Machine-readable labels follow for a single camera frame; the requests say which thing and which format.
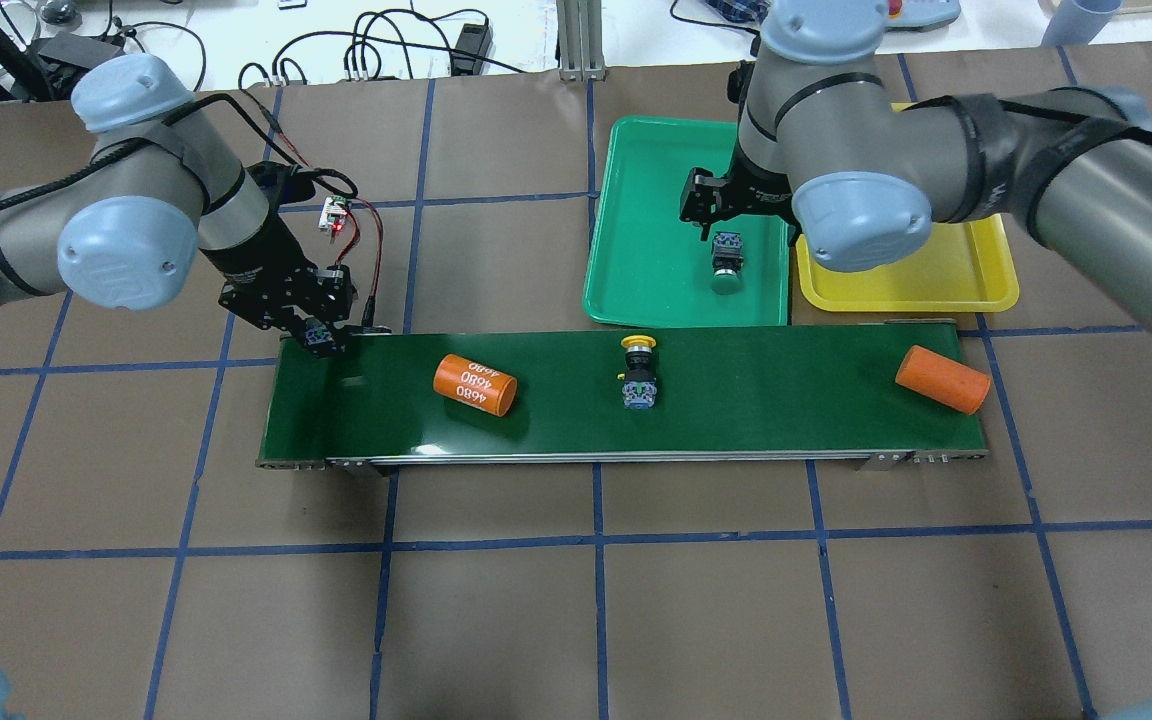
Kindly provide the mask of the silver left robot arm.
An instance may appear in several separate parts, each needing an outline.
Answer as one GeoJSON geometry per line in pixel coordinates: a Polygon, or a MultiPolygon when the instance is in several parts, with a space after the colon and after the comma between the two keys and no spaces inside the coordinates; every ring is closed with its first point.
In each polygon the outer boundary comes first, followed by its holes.
{"type": "Polygon", "coordinates": [[[314,356],[342,353],[356,300],[347,266],[306,258],[278,210],[326,168],[243,164],[168,65],[105,61],[70,105],[96,145],[69,176],[0,194],[0,309],[61,291],[99,306],[169,304],[196,258],[223,275],[219,302],[314,356]]]}

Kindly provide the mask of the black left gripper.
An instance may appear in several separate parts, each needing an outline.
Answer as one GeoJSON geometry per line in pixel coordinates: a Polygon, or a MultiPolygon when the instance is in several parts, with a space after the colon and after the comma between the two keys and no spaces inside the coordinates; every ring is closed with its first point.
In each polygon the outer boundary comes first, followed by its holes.
{"type": "Polygon", "coordinates": [[[340,354],[357,290],[344,265],[306,258],[291,229],[270,211],[251,237],[202,255],[223,275],[219,304],[262,331],[279,329],[298,342],[308,316],[321,320],[321,353],[340,354]]]}

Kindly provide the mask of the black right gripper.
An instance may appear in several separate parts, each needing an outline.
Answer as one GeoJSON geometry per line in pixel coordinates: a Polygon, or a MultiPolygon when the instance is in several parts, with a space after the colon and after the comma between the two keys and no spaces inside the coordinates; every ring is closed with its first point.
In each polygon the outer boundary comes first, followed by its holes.
{"type": "Polygon", "coordinates": [[[723,176],[714,176],[694,167],[685,174],[679,219],[702,225],[702,242],[708,242],[714,223],[737,217],[776,217],[788,225],[799,223],[791,197],[794,188],[785,173],[733,165],[723,176]]]}

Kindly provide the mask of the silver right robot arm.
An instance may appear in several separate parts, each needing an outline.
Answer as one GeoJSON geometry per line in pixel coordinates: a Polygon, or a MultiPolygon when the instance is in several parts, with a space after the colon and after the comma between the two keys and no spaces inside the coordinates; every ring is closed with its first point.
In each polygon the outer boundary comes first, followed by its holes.
{"type": "Polygon", "coordinates": [[[1007,213],[1152,334],[1152,118],[1124,88],[933,97],[892,109],[874,54],[886,1],[776,1],[732,73],[723,176],[685,179],[703,232],[778,217],[832,272],[908,258],[933,223],[1007,213]]]}

